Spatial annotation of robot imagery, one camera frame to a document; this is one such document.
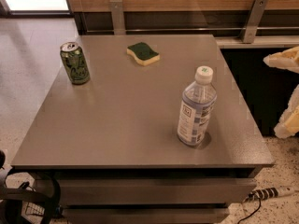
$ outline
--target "gray tabletop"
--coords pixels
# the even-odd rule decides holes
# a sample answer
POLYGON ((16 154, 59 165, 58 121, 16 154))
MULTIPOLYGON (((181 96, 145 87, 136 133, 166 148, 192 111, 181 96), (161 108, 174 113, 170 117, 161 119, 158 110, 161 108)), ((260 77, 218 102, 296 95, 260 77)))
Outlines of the gray tabletop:
POLYGON ((12 166, 26 169, 206 168, 273 164, 211 35, 91 35, 79 39, 91 80, 71 85, 62 67, 12 166), (126 48, 161 54, 138 65, 126 48), (177 137, 183 90, 200 65, 214 69, 218 100, 203 145, 177 137))

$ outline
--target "green and yellow sponge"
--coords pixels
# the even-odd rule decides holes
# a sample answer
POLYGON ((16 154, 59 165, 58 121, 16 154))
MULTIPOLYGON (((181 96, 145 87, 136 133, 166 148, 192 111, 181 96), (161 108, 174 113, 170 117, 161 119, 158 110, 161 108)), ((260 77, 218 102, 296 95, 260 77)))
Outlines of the green and yellow sponge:
POLYGON ((140 65, 149 65, 160 60, 160 54, 144 42, 139 42, 127 48, 127 54, 134 57, 140 65))

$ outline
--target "metal bracket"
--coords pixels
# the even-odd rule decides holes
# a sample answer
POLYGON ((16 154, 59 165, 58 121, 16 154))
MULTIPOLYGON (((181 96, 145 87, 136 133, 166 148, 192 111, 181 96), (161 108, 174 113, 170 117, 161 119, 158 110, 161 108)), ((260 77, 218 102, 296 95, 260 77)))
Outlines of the metal bracket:
POLYGON ((7 16, 10 12, 7 0, 0 0, 0 15, 7 16))
POLYGON ((243 43, 253 43, 267 3, 268 0, 254 0, 247 24, 240 35, 243 43))
POLYGON ((125 35, 122 0, 110 0, 114 35, 125 35))

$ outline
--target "black cable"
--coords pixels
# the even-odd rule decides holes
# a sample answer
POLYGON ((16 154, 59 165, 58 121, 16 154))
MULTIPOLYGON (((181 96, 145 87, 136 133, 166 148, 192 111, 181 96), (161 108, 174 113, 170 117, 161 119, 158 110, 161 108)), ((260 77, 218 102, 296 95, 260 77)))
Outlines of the black cable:
POLYGON ((259 207, 258 207, 253 213, 251 213, 249 216, 247 216, 247 217, 245 217, 245 218, 243 218, 243 219, 240 219, 240 220, 237 222, 237 224, 239 224, 239 223, 240 223, 241 221, 243 221, 243 220, 246 220, 246 219, 252 217, 257 211, 260 210, 261 205, 262 205, 262 202, 261 202, 261 198, 260 198, 260 197, 257 197, 257 198, 258 198, 258 200, 259 200, 259 207))

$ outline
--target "can lid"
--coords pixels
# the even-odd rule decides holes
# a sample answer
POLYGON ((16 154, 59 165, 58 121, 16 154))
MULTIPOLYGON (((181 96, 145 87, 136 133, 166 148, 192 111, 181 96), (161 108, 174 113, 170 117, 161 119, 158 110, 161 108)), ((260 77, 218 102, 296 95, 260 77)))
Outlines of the can lid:
POLYGON ((206 85, 212 82, 213 69, 208 66, 200 66, 196 70, 195 80, 197 83, 206 85))
POLYGON ((61 51, 70 52, 78 48, 77 42, 66 42, 60 46, 61 51))

